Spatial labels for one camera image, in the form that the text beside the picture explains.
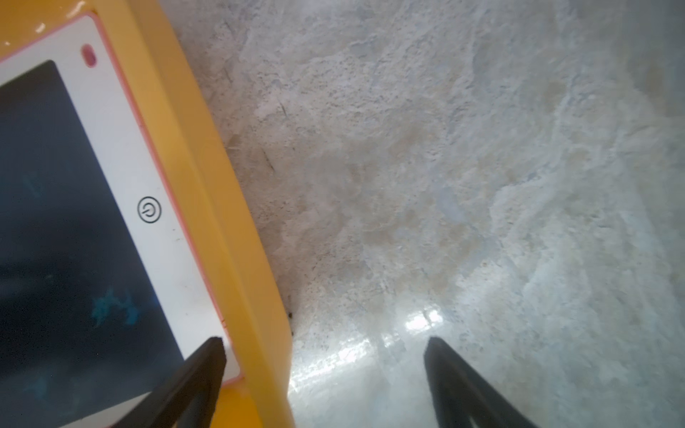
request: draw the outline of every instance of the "yellow tablet case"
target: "yellow tablet case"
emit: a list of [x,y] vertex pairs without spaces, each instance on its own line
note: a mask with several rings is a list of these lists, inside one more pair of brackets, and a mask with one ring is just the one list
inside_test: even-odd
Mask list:
[[238,180],[161,7],[155,0],[5,1],[0,60],[85,13],[104,29],[240,364],[242,379],[222,389],[212,426],[293,427],[288,318]]

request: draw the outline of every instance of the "tablet screen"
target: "tablet screen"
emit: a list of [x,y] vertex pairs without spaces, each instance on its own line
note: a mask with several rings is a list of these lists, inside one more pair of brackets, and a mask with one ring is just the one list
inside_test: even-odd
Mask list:
[[0,325],[5,427],[60,427],[183,363],[52,61],[0,87]]

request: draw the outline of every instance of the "power button icon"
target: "power button icon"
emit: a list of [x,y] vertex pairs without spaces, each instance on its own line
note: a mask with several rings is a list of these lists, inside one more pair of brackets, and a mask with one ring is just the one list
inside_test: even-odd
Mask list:
[[138,202],[138,216],[146,223],[154,223],[162,216],[162,206],[151,196],[144,197]]

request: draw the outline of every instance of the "white bezel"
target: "white bezel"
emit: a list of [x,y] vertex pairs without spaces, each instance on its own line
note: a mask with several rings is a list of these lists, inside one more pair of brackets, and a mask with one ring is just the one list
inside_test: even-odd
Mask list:
[[[125,84],[110,57],[92,15],[80,16],[0,62],[0,86],[52,60],[59,70],[119,211],[133,238],[167,322],[184,358],[207,338],[221,337],[227,364],[224,382],[240,376],[223,317],[200,271],[175,206],[164,186],[145,134],[129,102]],[[93,47],[97,64],[90,68],[81,47]],[[162,215],[146,223],[138,203],[153,197]],[[142,397],[69,424],[102,427],[116,422]]]

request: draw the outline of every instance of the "concrete floor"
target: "concrete floor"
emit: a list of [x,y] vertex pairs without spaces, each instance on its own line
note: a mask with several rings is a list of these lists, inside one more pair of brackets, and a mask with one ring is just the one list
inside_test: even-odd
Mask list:
[[685,426],[685,1],[162,0],[286,308],[300,427]]

